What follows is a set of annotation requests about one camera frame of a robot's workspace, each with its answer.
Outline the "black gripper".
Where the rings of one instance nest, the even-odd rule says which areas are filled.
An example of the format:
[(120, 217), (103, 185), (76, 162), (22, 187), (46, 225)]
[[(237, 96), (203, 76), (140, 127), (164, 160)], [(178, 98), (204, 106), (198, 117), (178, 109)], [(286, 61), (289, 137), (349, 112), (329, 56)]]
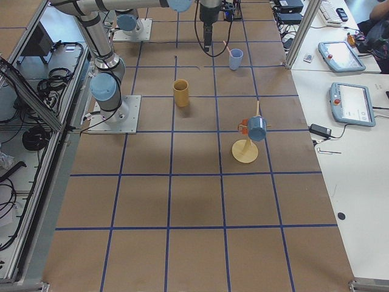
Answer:
[(200, 20), (203, 22), (203, 37), (204, 37), (204, 48), (205, 53), (209, 53), (212, 46), (212, 33), (213, 24), (217, 22), (220, 11), (219, 0), (203, 0), (199, 1), (200, 4)]

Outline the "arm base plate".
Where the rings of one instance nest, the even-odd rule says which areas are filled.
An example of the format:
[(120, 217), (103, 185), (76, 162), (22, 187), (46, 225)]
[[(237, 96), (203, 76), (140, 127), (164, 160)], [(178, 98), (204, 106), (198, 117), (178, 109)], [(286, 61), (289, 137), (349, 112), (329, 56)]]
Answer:
[(115, 42), (139, 43), (149, 41), (151, 36), (151, 18), (133, 18), (121, 16), (117, 19), (117, 27), (113, 31)]
[(88, 134), (136, 134), (139, 120), (141, 95), (122, 96), (122, 104), (115, 114), (102, 111), (93, 115)]

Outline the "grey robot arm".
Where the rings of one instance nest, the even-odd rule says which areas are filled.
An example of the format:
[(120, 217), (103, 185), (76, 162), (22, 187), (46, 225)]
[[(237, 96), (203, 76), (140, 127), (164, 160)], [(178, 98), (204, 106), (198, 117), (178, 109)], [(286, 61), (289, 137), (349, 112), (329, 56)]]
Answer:
[(132, 32), (140, 30), (141, 22), (137, 9), (116, 10), (117, 25), (121, 30)]
[(120, 92), (125, 73), (124, 61), (114, 52), (112, 42), (103, 30), (100, 13), (115, 11), (133, 23), (126, 23), (123, 30), (132, 31), (137, 25), (139, 8), (163, 7), (185, 12), (191, 1), (52, 1), (52, 7), (76, 18), (81, 34), (92, 51), (98, 73), (92, 77), (90, 90), (100, 107), (103, 121), (113, 123), (123, 119), (128, 109)]

